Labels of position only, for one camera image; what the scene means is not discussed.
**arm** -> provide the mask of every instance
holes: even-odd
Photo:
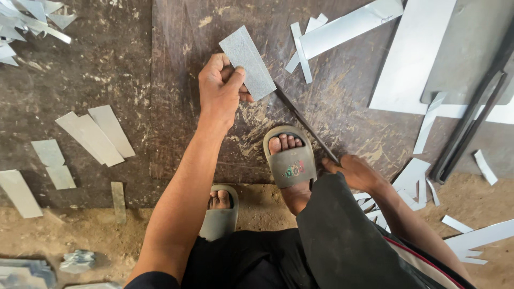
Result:
[[[331,172],[344,174],[348,186],[367,192],[382,210],[391,232],[412,242],[459,275],[471,280],[455,253],[396,193],[393,186],[373,170],[362,158],[345,155],[341,167],[324,158],[323,165]]]
[[[155,206],[139,260],[127,283],[151,271],[168,273],[179,283],[182,280],[204,221],[222,140],[234,123],[240,98],[252,101],[243,86],[244,69],[223,69],[224,65],[229,65],[227,56],[215,54],[198,76],[198,128]]]

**metal bar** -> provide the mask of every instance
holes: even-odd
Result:
[[[307,120],[303,117],[303,115],[298,111],[296,106],[291,101],[291,97],[284,92],[282,87],[278,83],[275,82],[275,86],[277,87],[277,90],[275,93],[277,96],[282,100],[282,102],[285,104],[285,106],[296,115],[296,118],[298,118],[298,121],[305,127],[307,131],[310,132],[310,134],[313,136],[313,138],[318,141],[321,148],[325,151],[325,153],[328,155],[328,157],[334,161],[336,164],[339,164],[339,160],[337,157],[332,153],[332,151],[327,147],[325,142],[318,136],[318,134],[314,131],[313,127],[310,126],[310,124],[307,122]]]

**gray slide sandal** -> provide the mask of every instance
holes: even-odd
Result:
[[[239,211],[239,198],[234,188],[227,185],[214,185],[211,191],[227,191],[232,197],[233,206],[230,209],[211,209],[205,212],[204,223],[201,226],[200,237],[207,241],[214,241],[235,232],[237,213]]]
[[[303,146],[271,155],[269,140],[281,134],[299,138],[302,140]],[[271,174],[279,189],[290,187],[305,180],[313,180],[313,182],[316,180],[313,147],[307,136],[299,128],[290,125],[276,127],[264,136],[263,146]]]

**person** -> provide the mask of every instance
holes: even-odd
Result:
[[[206,211],[233,206],[227,190],[210,188],[238,103],[253,101],[245,70],[229,64],[225,54],[214,54],[198,76],[197,130],[152,213],[125,288],[474,288],[455,253],[355,155],[340,164],[324,158],[328,174],[281,187],[298,228],[236,231],[211,242],[199,237]],[[270,161],[303,147],[310,143],[300,133],[280,133],[265,151]],[[289,164],[281,182],[308,166]],[[366,217],[349,187],[375,200],[392,233]]]

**dirt floor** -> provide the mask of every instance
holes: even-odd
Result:
[[[441,223],[445,214],[478,229],[514,219],[514,180],[493,187],[481,176],[454,174],[438,192],[441,205],[430,202],[418,211],[443,238],[458,234]],[[238,230],[280,230],[296,227],[280,191],[273,185],[236,185],[240,212]],[[0,257],[46,259],[57,272],[59,287],[105,281],[124,282],[134,267],[152,209],[130,209],[127,223],[114,222],[113,209],[45,209],[37,219],[21,219],[15,209],[0,208]],[[95,251],[94,269],[79,274],[58,270],[62,255],[75,249]],[[480,248],[485,265],[465,264],[478,288],[514,287],[514,238]]]

